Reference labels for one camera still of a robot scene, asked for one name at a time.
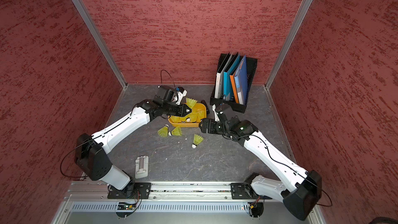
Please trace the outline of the yellow shuttlecock seven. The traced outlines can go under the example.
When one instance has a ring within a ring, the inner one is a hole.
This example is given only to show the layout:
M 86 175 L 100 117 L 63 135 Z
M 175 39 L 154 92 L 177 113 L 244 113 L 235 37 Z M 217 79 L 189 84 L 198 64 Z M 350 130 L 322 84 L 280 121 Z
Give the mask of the yellow shuttlecock seven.
M 186 123 L 186 122 L 190 123 L 191 122 L 191 115 L 187 115 L 187 116 L 181 117 L 180 118 L 180 122 L 182 122 L 182 123 Z

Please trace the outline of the yellow plastic storage box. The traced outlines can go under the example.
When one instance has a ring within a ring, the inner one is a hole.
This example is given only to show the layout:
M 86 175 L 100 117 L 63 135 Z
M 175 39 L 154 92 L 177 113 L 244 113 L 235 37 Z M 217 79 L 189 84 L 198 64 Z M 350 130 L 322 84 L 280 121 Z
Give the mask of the yellow plastic storage box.
M 206 107 L 202 103 L 196 103 L 192 112 L 184 117 L 171 116 L 168 121 L 174 127 L 197 128 L 202 119 L 207 117 Z

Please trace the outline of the yellow shuttlecock three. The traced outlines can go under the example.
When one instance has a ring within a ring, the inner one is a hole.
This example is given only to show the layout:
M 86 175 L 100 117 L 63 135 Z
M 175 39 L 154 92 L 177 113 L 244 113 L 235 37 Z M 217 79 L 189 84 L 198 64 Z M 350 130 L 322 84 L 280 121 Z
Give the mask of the yellow shuttlecock three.
M 206 118 L 206 111 L 205 110 L 200 110 L 197 113 L 198 113 L 197 122 L 200 122 L 202 119 Z

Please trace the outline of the yellow shuttlecock six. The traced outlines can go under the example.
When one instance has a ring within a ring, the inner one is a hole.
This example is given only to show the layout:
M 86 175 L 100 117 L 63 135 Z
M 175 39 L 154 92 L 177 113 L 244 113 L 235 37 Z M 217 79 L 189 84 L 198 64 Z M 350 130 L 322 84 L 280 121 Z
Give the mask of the yellow shuttlecock six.
M 158 135 L 162 138 L 167 137 L 169 134 L 169 125 L 165 124 L 161 129 L 158 130 Z

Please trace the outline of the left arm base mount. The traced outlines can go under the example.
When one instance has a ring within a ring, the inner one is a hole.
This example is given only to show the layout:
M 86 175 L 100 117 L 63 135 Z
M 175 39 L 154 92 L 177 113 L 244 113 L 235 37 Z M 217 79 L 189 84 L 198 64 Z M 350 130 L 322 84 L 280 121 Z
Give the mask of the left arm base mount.
M 129 183 L 122 190 L 110 185 L 108 187 L 108 199 L 149 199 L 152 183 Z

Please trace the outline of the yellow shuttlecock nine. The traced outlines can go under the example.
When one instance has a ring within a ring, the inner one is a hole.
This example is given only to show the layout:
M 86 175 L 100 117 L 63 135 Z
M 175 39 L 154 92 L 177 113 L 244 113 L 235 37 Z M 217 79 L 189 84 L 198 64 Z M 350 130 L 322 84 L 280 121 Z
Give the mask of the yellow shuttlecock nine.
M 190 108 L 193 109 L 195 107 L 195 105 L 197 104 L 197 100 L 195 99 L 191 99 L 191 98 L 186 98 L 186 105 Z

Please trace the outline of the yellow shuttlecock one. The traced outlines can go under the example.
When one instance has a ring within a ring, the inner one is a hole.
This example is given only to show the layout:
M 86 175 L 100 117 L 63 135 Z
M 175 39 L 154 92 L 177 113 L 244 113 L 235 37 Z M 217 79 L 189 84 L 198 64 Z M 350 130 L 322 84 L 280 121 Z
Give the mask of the yellow shuttlecock one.
M 189 120 L 190 123 L 196 123 L 198 118 L 198 113 L 197 112 L 192 112 L 189 117 L 187 118 L 187 120 Z

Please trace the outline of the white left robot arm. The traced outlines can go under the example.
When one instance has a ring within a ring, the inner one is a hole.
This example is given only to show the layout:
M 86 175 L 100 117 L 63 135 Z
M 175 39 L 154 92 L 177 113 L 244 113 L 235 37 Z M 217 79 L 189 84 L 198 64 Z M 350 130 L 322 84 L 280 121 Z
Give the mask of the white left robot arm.
M 143 100 L 112 125 L 91 135 L 82 134 L 72 150 L 74 162 L 92 181 L 103 181 L 131 197 L 135 178 L 114 166 L 108 154 L 130 134 L 157 117 L 168 116 L 177 124 L 171 132 L 161 128 L 160 134 L 169 136 L 179 134 L 183 123 L 199 124 L 208 113 L 208 106 L 204 102 L 193 99 L 187 99 L 185 103 L 159 97 Z

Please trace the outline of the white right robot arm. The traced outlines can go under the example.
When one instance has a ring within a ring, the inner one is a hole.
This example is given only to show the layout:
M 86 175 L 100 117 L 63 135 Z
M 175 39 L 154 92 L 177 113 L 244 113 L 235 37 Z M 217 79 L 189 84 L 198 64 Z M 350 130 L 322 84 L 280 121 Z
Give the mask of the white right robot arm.
M 205 118 L 199 127 L 203 133 L 222 135 L 239 143 L 270 168 L 278 180 L 254 175 L 248 180 L 250 188 L 257 196 L 280 201 L 297 219 L 304 221 L 324 194 L 318 172 L 307 171 L 291 161 L 250 121 L 237 117 L 226 121 Z

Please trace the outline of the yellow shuttlecock four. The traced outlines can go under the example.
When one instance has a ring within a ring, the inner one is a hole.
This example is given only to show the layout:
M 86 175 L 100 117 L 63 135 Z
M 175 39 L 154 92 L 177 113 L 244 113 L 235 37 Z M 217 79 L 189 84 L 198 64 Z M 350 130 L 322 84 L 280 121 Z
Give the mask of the yellow shuttlecock four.
M 168 133 L 169 136 L 182 136 L 182 129 L 181 127 L 176 127 L 172 131 Z

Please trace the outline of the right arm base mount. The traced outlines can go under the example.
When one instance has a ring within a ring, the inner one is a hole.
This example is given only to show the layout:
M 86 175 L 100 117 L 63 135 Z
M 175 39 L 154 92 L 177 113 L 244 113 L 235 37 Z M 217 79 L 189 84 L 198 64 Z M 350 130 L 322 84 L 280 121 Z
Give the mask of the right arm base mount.
M 233 200 L 249 200 L 251 202 L 255 200 L 271 200 L 272 198 L 267 196 L 259 196 L 255 193 L 252 187 L 248 183 L 231 183 L 231 196 Z

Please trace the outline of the yellow shuttlecock eight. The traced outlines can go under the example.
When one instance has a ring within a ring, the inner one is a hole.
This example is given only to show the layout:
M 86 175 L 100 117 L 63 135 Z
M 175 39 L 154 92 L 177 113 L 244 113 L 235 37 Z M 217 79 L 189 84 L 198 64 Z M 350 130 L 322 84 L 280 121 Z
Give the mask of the yellow shuttlecock eight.
M 180 117 L 178 116 L 171 116 L 169 120 L 173 123 L 178 123 L 180 121 Z

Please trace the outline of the yellow shuttlecock eleven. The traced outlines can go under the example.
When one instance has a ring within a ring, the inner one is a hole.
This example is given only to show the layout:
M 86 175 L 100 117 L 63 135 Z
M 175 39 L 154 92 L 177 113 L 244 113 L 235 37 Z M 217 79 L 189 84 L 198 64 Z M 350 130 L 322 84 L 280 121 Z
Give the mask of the yellow shuttlecock eleven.
M 202 136 L 200 136 L 200 135 L 198 135 L 198 134 L 195 134 L 195 135 L 193 136 L 193 142 L 192 142 L 191 147 L 195 149 L 195 148 L 197 148 L 197 146 L 200 145 L 203 141 L 204 141 L 204 138 L 203 138 Z

